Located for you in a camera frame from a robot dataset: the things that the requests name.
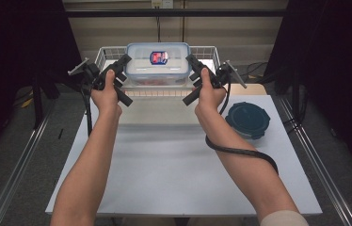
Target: metal wire basket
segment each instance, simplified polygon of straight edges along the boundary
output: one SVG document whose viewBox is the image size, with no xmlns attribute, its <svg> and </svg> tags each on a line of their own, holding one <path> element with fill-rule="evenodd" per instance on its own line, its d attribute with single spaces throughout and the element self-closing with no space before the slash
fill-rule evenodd
<svg viewBox="0 0 352 226">
<path fill-rule="evenodd" d="M 213 72 L 219 67 L 220 62 L 215 46 L 190 46 L 190 51 L 191 54 L 207 65 Z M 107 65 L 121 58 L 125 53 L 126 46 L 105 46 L 100 48 L 95 63 L 101 71 Z M 125 83 L 122 89 L 131 96 L 184 96 L 193 87 L 192 81 L 187 79 L 187 82 L 182 86 L 134 86 L 130 83 Z"/>
</svg>

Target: sleeve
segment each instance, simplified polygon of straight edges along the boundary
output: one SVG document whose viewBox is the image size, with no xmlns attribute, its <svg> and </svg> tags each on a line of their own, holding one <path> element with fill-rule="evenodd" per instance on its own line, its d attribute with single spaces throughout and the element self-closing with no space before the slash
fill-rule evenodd
<svg viewBox="0 0 352 226">
<path fill-rule="evenodd" d="M 308 226 L 308 222 L 299 213 L 280 210 L 264 217 L 261 226 Z"/>
</svg>

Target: wrist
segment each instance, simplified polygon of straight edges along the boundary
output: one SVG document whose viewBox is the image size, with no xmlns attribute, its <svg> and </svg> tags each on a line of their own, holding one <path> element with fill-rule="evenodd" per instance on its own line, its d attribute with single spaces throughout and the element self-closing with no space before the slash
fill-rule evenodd
<svg viewBox="0 0 352 226">
<path fill-rule="evenodd" d="M 111 109 L 102 109 L 99 110 L 99 119 L 105 119 L 107 121 L 118 121 L 122 110 L 120 106 L 117 105 L 115 108 Z"/>
<path fill-rule="evenodd" d="M 198 105 L 195 109 L 195 113 L 199 119 L 212 118 L 213 116 L 220 116 L 217 112 L 217 108 L 210 106 Z"/>
</svg>

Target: black curtain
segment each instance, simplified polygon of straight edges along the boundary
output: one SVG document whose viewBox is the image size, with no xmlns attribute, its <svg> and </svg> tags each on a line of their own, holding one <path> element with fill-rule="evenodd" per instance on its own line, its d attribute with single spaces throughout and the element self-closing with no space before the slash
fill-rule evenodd
<svg viewBox="0 0 352 226">
<path fill-rule="evenodd" d="M 64 12 L 61 0 L 0 0 L 0 131 L 16 91 L 37 73 L 51 98 L 55 82 L 79 83 L 80 76 L 67 75 L 81 59 Z"/>
<path fill-rule="evenodd" d="M 352 0 L 290 0 L 288 12 L 264 76 L 283 93 L 298 72 L 352 153 Z"/>
</svg>

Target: forearm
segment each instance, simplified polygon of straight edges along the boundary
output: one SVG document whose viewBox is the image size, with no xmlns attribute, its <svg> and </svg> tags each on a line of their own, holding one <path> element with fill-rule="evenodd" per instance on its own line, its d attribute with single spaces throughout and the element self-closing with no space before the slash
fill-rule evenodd
<svg viewBox="0 0 352 226">
<path fill-rule="evenodd" d="M 216 145 L 256 151 L 216 111 L 197 109 L 196 114 L 206 135 Z M 226 171 L 252 203 L 259 220 L 278 210 L 297 211 L 280 177 L 265 160 L 242 154 L 216 153 Z"/>
<path fill-rule="evenodd" d="M 56 198 L 52 223 L 93 223 L 104 194 L 119 116 L 101 113 Z"/>
</svg>

